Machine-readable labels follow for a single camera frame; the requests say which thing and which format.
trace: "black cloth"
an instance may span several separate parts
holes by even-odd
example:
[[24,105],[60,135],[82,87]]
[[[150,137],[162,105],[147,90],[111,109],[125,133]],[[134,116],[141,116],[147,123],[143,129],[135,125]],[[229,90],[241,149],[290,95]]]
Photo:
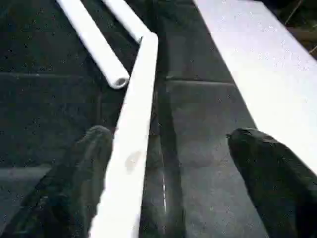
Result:
[[95,126],[40,179],[2,238],[87,237],[112,151],[112,133]]
[[285,145],[253,129],[229,135],[234,163],[270,237],[317,237],[317,177]]
[[168,83],[187,238],[268,237],[229,154],[226,134],[254,127],[234,84]]
[[91,78],[0,73],[0,167],[52,165],[95,124]]

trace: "white rod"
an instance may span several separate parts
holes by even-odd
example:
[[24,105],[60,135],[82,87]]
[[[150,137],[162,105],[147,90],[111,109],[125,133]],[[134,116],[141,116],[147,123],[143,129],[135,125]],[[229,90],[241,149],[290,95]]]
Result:
[[150,32],[124,0],[102,1],[137,43],[140,43],[142,36]]
[[80,0],[57,0],[79,38],[110,87],[119,89],[129,81],[129,73],[108,44]]
[[138,237],[158,44],[152,32],[141,40],[90,238]]

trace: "white pvc pipe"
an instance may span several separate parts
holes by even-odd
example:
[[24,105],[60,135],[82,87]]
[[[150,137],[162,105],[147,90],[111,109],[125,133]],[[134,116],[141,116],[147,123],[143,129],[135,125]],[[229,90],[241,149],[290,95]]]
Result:
[[141,40],[90,238],[138,237],[158,43],[151,32]]
[[141,38],[150,32],[124,0],[102,1],[137,43],[140,43]]
[[129,81],[129,73],[80,0],[57,0],[57,2],[110,87],[115,89],[124,87]]

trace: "black fabric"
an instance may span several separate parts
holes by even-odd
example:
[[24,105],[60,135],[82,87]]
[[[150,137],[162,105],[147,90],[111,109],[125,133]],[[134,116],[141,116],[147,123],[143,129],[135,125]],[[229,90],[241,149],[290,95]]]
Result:
[[167,80],[233,82],[192,0],[160,0],[155,12]]
[[2,237],[87,237],[111,148],[111,132],[91,128],[36,185]]
[[0,168],[0,235],[50,167]]
[[253,129],[228,139],[230,152],[270,237],[317,237],[317,177],[285,145]]
[[95,124],[91,78],[0,74],[0,167],[52,165]]
[[168,83],[181,166],[187,238],[268,237],[226,143],[254,127],[235,85]]
[[[138,46],[99,0],[83,4],[131,71]],[[0,19],[0,71],[100,77],[100,71],[55,0],[4,4]]]

